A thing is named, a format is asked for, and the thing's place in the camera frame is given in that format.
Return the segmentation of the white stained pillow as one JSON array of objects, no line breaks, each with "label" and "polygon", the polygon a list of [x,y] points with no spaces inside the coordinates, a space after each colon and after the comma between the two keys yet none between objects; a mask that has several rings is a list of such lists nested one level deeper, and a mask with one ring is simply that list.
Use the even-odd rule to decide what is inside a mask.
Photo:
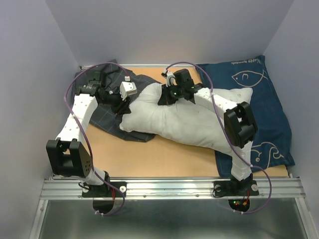
[{"label": "white stained pillow", "polygon": [[185,99],[169,106],[159,106],[161,84],[145,87],[130,104],[120,129],[158,134],[178,143],[211,148],[230,155],[231,148],[214,112]]}]

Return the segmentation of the grey checked pillowcase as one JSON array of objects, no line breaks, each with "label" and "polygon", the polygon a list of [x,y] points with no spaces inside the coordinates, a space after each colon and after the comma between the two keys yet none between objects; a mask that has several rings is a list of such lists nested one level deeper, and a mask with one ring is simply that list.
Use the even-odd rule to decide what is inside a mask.
[{"label": "grey checked pillowcase", "polygon": [[[131,96],[132,101],[139,96],[146,86],[156,82],[155,79],[149,76],[143,74],[137,75],[129,69],[126,69],[126,71],[132,82],[135,83],[138,91],[136,94]],[[107,64],[95,67],[81,75],[75,81],[71,88],[71,97],[75,96],[77,88],[96,78],[102,81],[102,84],[107,87],[107,90],[114,90],[118,93],[120,82],[124,80],[124,71],[116,64]],[[115,115],[112,112],[111,107],[106,105],[99,105],[90,119],[91,125],[126,141],[148,142],[155,137],[155,135],[151,133],[122,131],[119,128],[121,122],[122,116]]]}]

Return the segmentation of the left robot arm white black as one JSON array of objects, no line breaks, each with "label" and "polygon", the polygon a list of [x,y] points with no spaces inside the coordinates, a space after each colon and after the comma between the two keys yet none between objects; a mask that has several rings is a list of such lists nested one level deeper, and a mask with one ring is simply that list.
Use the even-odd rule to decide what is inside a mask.
[{"label": "left robot arm white black", "polygon": [[116,90],[107,90],[106,74],[94,71],[87,83],[75,89],[73,106],[56,139],[49,140],[46,151],[55,175],[76,178],[87,192],[106,196],[112,191],[110,176],[94,167],[92,149],[85,146],[90,119],[99,105],[110,106],[115,114],[129,114],[130,95],[137,88],[126,75]]}]

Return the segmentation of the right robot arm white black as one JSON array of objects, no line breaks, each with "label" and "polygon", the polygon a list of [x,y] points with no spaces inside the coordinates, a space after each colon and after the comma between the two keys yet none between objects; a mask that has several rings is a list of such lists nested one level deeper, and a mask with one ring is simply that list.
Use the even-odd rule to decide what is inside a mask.
[{"label": "right robot arm white black", "polygon": [[166,83],[161,87],[159,106],[185,99],[216,113],[217,118],[223,120],[222,129],[232,150],[231,177],[215,183],[214,196],[248,195],[253,184],[251,147],[258,130],[250,105],[227,100],[201,83],[195,84],[187,69],[174,73],[164,69],[161,75]]}]

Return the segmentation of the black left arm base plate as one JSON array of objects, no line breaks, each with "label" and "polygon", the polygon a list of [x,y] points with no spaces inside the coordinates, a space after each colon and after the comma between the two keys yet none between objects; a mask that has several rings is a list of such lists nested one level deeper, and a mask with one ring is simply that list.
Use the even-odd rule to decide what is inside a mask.
[{"label": "black left arm base plate", "polygon": [[[127,186],[127,183],[125,181],[119,181],[119,182],[111,182],[111,185],[116,187],[117,189],[120,189],[120,187]],[[113,189],[103,184],[103,185],[88,185],[87,183],[79,182],[78,186],[82,189],[82,197],[83,198],[111,198]],[[115,197],[121,197],[120,192],[117,190],[115,192]]]}]

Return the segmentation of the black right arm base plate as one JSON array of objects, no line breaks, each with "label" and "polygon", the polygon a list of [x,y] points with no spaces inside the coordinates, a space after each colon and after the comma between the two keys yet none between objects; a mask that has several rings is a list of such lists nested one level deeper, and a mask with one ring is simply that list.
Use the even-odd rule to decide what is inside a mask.
[{"label": "black right arm base plate", "polygon": [[255,180],[245,183],[240,183],[236,180],[214,181],[213,186],[212,196],[215,198],[259,196]]}]

